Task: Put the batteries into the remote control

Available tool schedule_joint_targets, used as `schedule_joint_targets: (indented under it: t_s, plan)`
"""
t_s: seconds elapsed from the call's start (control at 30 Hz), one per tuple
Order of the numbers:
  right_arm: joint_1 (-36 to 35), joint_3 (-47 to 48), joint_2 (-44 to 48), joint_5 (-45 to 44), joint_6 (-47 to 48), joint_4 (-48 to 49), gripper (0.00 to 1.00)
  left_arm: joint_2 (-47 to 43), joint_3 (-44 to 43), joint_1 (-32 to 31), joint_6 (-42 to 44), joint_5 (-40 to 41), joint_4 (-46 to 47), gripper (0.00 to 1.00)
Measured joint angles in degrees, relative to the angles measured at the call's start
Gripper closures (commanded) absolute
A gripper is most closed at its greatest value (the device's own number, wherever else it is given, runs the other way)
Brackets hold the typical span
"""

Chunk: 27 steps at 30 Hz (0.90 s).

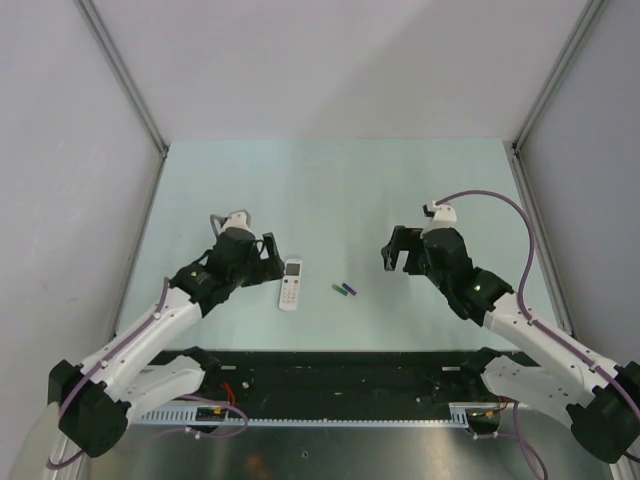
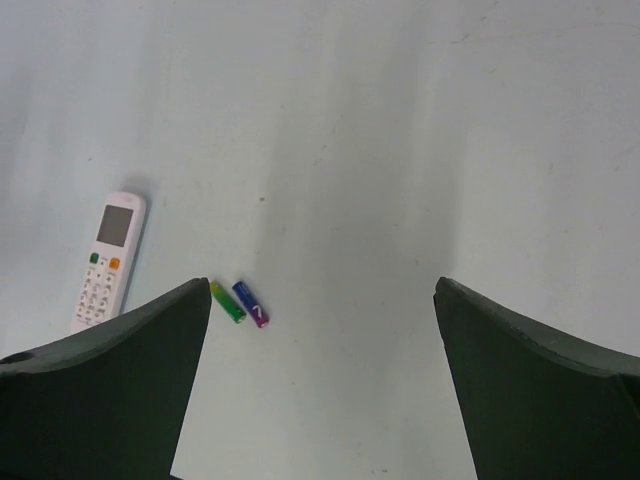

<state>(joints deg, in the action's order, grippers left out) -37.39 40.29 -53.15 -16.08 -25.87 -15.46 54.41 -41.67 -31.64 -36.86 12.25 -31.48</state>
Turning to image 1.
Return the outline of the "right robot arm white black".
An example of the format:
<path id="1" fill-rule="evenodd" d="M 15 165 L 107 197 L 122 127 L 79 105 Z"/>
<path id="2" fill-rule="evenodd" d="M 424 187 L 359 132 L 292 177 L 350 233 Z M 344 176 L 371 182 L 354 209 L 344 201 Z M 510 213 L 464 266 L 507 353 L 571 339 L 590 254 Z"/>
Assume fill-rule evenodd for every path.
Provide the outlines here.
<path id="1" fill-rule="evenodd" d="M 473 401 L 491 394 L 528 405 L 566 426 L 592 456 L 614 464 L 639 438 L 639 365 L 620 365 L 522 307 L 513 288 L 477 267 L 454 228 L 423 231 L 397 226 L 381 255 L 385 270 L 401 252 L 409 275 L 428 278 L 461 319 L 506 339 L 531 360 L 524 367 L 489 348 L 463 373 L 461 388 Z"/>

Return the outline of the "white remote control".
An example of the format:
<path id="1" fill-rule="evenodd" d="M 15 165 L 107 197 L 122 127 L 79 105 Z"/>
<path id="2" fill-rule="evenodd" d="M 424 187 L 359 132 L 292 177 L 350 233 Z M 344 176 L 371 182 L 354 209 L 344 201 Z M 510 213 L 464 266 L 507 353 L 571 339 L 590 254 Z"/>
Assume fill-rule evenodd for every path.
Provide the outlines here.
<path id="1" fill-rule="evenodd" d="M 302 266 L 303 261 L 300 259 L 285 262 L 278 304 L 283 311 L 295 311 L 298 307 Z"/>

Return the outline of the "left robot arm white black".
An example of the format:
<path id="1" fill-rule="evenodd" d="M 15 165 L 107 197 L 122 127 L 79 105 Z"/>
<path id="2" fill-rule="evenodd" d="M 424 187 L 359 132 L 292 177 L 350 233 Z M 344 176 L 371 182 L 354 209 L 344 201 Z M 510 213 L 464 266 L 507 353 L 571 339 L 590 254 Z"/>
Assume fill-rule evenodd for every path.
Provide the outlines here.
<path id="1" fill-rule="evenodd" d="M 163 404 L 192 393 L 214 397 L 221 376 L 198 361 L 198 348 L 163 367 L 150 369 L 150 361 L 235 290 L 283 275 L 273 234 L 256 238 L 239 227 L 221 233 L 212 248 L 164 280 L 159 299 L 127 330 L 80 363 L 62 360 L 51 369 L 48 400 L 59 407 L 60 432 L 97 458 L 134 420 Z"/>

